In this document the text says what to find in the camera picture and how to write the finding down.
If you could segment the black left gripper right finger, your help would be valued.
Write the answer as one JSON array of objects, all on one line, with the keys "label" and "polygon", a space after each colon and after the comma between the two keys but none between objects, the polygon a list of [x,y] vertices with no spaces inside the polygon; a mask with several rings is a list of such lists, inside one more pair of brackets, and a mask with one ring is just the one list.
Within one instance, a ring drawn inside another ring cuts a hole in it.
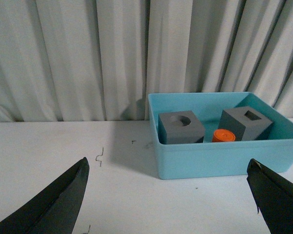
[{"label": "black left gripper right finger", "polygon": [[293,234],[293,183],[252,158],[247,182],[272,234]]}]

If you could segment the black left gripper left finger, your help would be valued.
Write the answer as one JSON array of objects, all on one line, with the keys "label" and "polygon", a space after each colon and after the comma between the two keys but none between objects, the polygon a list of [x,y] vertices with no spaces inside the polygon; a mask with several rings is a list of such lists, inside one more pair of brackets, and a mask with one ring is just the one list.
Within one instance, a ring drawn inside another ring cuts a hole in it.
[{"label": "black left gripper left finger", "polygon": [[71,234],[89,176],[83,158],[0,222],[0,234]]}]

